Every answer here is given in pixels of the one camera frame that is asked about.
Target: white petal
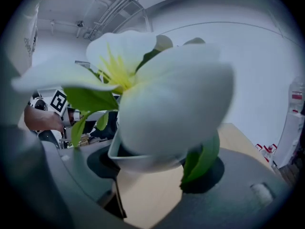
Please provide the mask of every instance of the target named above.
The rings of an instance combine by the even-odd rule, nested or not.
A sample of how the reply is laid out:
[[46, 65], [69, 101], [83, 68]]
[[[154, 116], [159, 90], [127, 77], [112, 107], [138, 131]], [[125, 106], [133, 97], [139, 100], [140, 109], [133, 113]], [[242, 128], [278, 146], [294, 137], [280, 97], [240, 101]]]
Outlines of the white petal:
[[165, 49], [172, 48], [173, 42], [172, 40], [164, 35], [157, 35], [157, 44], [155, 49], [158, 51], [164, 51]]
[[203, 39], [201, 39], [200, 37], [195, 37], [194, 39], [191, 39], [189, 41], [187, 41], [184, 45], [187, 44], [204, 44], [205, 41]]
[[100, 59], [102, 57], [109, 62], [107, 49], [107, 45], [109, 45], [111, 53], [116, 59], [118, 56], [122, 57], [128, 73], [135, 73], [138, 65], [143, 60], [143, 56], [154, 49], [156, 42], [156, 36], [152, 33], [137, 31], [125, 31], [120, 34], [106, 33], [89, 44], [87, 59], [91, 64], [109, 74]]
[[210, 138], [233, 95], [229, 64], [212, 62], [212, 47], [163, 51], [138, 72], [139, 83], [120, 102], [121, 138], [139, 154], [178, 154]]
[[110, 91], [118, 85], [102, 83], [86, 68], [67, 60], [49, 60], [32, 67], [20, 78], [12, 80], [18, 92], [32, 92], [46, 87], [71, 86]]

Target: white wall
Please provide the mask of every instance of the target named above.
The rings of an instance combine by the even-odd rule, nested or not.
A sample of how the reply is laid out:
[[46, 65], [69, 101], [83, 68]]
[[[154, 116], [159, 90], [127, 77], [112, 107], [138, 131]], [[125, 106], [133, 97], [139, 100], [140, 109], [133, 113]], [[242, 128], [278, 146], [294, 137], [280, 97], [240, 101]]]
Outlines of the white wall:
[[75, 61], [87, 61], [86, 49], [89, 40], [75, 35], [50, 31], [38, 31], [37, 45], [33, 54], [33, 66], [54, 57], [69, 57]]
[[234, 100], [224, 121], [254, 145], [278, 144], [289, 84], [304, 74], [303, 41], [281, 9], [271, 0], [174, 0], [148, 11], [154, 33], [174, 45], [201, 37], [220, 46], [221, 61], [235, 70]]

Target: flower center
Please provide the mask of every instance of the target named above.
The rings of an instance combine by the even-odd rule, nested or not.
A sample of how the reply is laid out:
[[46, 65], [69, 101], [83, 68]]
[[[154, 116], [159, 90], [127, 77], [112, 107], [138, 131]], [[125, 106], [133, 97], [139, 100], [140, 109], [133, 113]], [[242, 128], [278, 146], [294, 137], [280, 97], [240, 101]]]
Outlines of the flower center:
[[122, 57], [119, 55], [117, 58], [111, 53], [110, 46], [107, 44], [107, 51], [109, 55], [109, 62], [100, 56], [100, 60], [104, 63], [109, 74], [102, 72], [103, 77], [111, 85], [120, 85], [124, 91], [132, 87], [132, 82], [130, 81], [130, 74], [128, 73]]

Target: red label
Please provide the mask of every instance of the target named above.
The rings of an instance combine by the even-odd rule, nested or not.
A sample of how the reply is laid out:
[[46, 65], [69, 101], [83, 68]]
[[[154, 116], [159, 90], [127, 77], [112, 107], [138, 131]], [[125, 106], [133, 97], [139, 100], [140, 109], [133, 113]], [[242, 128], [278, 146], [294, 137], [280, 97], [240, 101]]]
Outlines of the red label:
[[302, 95], [292, 94], [292, 99], [299, 99], [299, 100], [302, 100]]

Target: flower petal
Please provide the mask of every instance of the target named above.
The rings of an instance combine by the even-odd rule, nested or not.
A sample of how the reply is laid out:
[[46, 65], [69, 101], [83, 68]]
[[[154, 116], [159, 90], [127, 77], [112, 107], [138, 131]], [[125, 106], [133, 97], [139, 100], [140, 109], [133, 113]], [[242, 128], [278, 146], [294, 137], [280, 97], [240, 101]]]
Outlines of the flower petal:
[[144, 54], [154, 49], [157, 39], [152, 33], [125, 31], [120, 34], [106, 33], [91, 42], [87, 48], [88, 61], [109, 74], [101, 57], [110, 61], [108, 46], [115, 59], [120, 56], [129, 74], [135, 73], [138, 65], [143, 60]]
[[102, 83], [89, 70], [69, 60], [53, 59], [31, 67], [22, 77], [13, 79], [12, 86], [18, 92], [32, 92], [58, 86], [111, 91], [118, 85]]
[[187, 44], [204, 44], [205, 41], [203, 39], [201, 39], [200, 37], [195, 37], [194, 39], [191, 39], [189, 41], [187, 41], [184, 45]]
[[165, 49], [172, 48], [173, 42], [172, 40], [164, 35], [157, 35], [157, 44], [155, 46], [155, 49], [158, 51], [164, 51]]
[[212, 137], [233, 95], [229, 64], [211, 61], [214, 47], [167, 49], [136, 74], [120, 102], [124, 146], [149, 155], [178, 154]]

